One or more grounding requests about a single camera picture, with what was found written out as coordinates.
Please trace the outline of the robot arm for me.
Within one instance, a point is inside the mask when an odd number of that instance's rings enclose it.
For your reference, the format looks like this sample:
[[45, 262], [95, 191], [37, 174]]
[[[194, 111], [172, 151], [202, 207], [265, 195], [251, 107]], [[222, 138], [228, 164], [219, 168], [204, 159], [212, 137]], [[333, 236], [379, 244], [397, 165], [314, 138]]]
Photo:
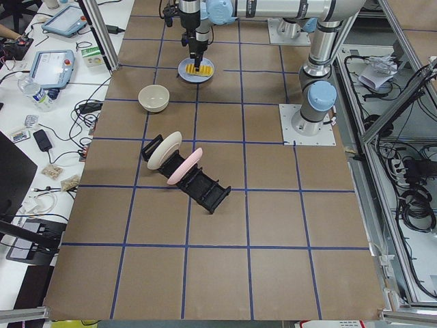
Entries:
[[173, 18], [180, 19], [185, 29], [182, 45], [188, 47], [199, 71], [203, 53], [208, 48], [210, 27], [232, 22], [235, 18], [284, 18], [297, 23], [307, 18], [318, 20], [311, 50], [302, 69], [310, 77], [324, 77], [330, 72], [334, 46], [341, 44], [337, 36], [342, 22], [358, 14], [363, 1], [169, 1], [159, 8], [160, 17], [168, 27]]
[[348, 34], [363, 1], [301, 1], [296, 19], [315, 18], [315, 34], [299, 79], [304, 101], [298, 119], [305, 124], [321, 124], [335, 104], [337, 90], [329, 83], [336, 51]]

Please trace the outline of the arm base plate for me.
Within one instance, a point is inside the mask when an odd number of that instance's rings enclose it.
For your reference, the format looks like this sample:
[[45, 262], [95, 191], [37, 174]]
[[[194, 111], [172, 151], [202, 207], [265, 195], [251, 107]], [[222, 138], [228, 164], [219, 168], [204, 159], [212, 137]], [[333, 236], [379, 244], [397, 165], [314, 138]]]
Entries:
[[300, 104], [279, 104], [283, 143], [287, 146], [336, 146], [333, 126], [326, 113], [321, 122], [308, 122]]

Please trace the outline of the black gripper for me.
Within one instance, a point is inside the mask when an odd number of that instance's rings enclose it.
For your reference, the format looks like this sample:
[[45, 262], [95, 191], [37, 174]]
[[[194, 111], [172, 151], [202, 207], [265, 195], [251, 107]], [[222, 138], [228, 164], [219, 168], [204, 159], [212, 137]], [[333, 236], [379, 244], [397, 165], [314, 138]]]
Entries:
[[194, 59], [195, 72], [199, 72], [204, 52], [208, 49], [208, 32], [187, 32], [182, 34], [182, 46], [188, 46], [190, 58]]

